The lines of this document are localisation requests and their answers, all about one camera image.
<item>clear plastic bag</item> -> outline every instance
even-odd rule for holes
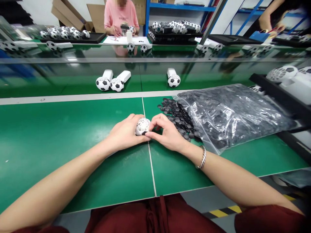
[[[242,84],[179,93],[194,128],[210,152],[296,127],[277,106]]]

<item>white bottle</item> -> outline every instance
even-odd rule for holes
[[[126,39],[127,39],[128,43],[133,42],[133,35],[132,35],[132,32],[130,30],[127,30],[127,32],[126,32]]]

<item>silver bracelet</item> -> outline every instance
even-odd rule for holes
[[[202,169],[202,167],[204,166],[204,163],[205,163],[205,159],[206,159],[206,149],[205,149],[205,146],[202,145],[200,147],[203,149],[203,159],[202,159],[201,166],[195,167],[196,169]]]

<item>worker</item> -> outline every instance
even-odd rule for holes
[[[255,31],[271,32],[271,36],[275,37],[278,33],[285,30],[282,20],[289,10],[298,9],[304,0],[273,0],[265,9],[262,15],[250,26],[244,34],[250,37]]]
[[[146,132],[144,136],[136,136],[134,131],[142,117],[130,114],[103,141],[26,191],[0,215],[0,232],[68,233],[52,223],[92,172],[113,153],[152,139],[185,156],[228,198],[246,208],[235,217],[237,233],[292,233],[303,227],[306,217],[282,194],[233,162],[185,140],[164,114],[154,116],[149,128],[162,128],[162,135]],[[85,232],[220,233],[224,230],[187,205],[180,194],[174,194],[94,209]]]
[[[133,35],[138,35],[139,24],[134,3],[131,0],[107,0],[105,4],[105,31],[111,36],[126,36],[121,25],[133,26]]]

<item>floor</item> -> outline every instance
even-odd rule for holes
[[[277,185],[269,176],[262,177],[261,179],[271,185],[281,194],[289,194],[294,192],[294,190],[290,187],[282,187]],[[190,206],[197,209],[201,213],[236,205],[233,201],[223,195],[223,193],[216,186],[185,192],[181,195]],[[293,201],[293,203],[302,211],[304,211],[302,200],[296,199]],[[83,233],[89,218],[89,210],[64,214],[60,215],[56,219],[54,225],[67,228],[70,233]],[[212,219],[212,221],[219,225],[227,233],[235,233],[234,218],[235,214],[228,215],[226,217],[215,218]]]

